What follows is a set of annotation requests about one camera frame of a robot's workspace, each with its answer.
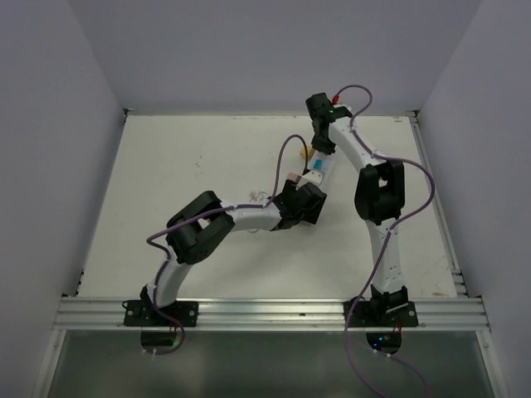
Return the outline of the white power strip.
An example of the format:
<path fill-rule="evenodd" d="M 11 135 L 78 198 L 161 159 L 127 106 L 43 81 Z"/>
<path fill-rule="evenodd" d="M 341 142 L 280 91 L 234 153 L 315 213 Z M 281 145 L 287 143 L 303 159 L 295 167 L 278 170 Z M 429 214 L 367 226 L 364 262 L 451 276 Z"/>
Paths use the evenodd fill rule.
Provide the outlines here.
<path fill-rule="evenodd" d="M 325 154 L 313 148 L 309 154 L 308 171 L 303 174 L 303 178 L 324 192 L 334 169 L 336 155 L 335 153 Z"/>

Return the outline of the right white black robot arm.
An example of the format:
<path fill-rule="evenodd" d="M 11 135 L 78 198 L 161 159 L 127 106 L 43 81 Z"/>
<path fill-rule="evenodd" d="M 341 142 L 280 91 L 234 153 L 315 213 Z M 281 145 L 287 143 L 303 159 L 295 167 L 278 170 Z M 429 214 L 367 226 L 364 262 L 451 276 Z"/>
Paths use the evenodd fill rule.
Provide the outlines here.
<path fill-rule="evenodd" d="M 353 204 L 368 228 L 374 269 L 371 297 L 360 298 L 354 310 L 347 311 L 348 324 L 388 326 L 409 303 L 394 225 L 405 205 L 403 163 L 386 159 L 364 141 L 349 107 L 333 102 L 325 93 L 311 95 L 305 105 L 314 130 L 313 149 L 327 156 L 340 149 L 358 172 Z"/>

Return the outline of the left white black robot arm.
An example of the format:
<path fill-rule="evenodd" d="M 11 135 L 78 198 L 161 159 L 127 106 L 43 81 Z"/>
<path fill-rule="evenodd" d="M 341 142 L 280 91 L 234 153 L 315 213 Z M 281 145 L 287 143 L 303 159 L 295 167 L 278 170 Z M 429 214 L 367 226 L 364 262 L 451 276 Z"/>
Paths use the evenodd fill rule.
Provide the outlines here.
<path fill-rule="evenodd" d="M 285 181 L 270 200 L 232 203 L 205 191 L 151 235 L 147 243 L 162 250 L 165 259 L 152 282 L 140 293 L 143 315 L 153 325 L 164 325 L 173 314 L 173 303 L 193 265 L 204 261 L 232 232 L 283 231 L 301 222 L 314 225 L 327 194 L 312 182 L 298 186 Z"/>

